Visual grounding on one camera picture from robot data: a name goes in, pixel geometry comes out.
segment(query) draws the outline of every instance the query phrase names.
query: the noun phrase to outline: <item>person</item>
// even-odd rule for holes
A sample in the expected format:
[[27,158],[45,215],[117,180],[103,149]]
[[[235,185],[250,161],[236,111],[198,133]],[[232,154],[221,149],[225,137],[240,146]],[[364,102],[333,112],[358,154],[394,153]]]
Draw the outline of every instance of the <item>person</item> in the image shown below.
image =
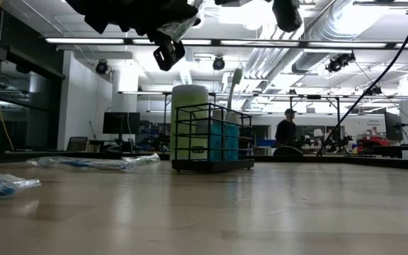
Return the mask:
[[279,146],[292,145],[295,141],[295,124],[293,122],[295,111],[287,109],[284,115],[286,119],[281,121],[276,128],[275,138]]

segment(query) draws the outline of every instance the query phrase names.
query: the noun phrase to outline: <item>clear plastic wrap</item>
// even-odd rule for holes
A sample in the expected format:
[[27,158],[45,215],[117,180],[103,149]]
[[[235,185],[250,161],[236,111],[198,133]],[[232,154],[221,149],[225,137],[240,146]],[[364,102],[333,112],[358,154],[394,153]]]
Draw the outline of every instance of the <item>clear plastic wrap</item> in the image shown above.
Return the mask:
[[24,191],[28,188],[40,186],[37,179],[25,180],[11,174],[0,174],[0,197],[12,196],[15,193]]
[[67,165],[81,169],[100,169],[100,170],[120,170],[125,171],[143,164],[159,162],[160,157],[157,154],[141,157],[123,157],[117,159],[80,159],[73,157],[41,157],[38,159],[29,159],[27,162],[34,166],[56,167]]
[[[195,0],[191,5],[196,7],[199,11],[201,11],[203,2],[204,0]],[[175,42],[179,42],[180,40],[182,40],[182,37],[187,33],[187,31],[196,22],[196,19],[198,19],[198,17],[194,16],[182,22],[178,21],[170,22],[163,25],[161,28],[158,29],[158,31],[162,32],[165,35],[168,35]]]

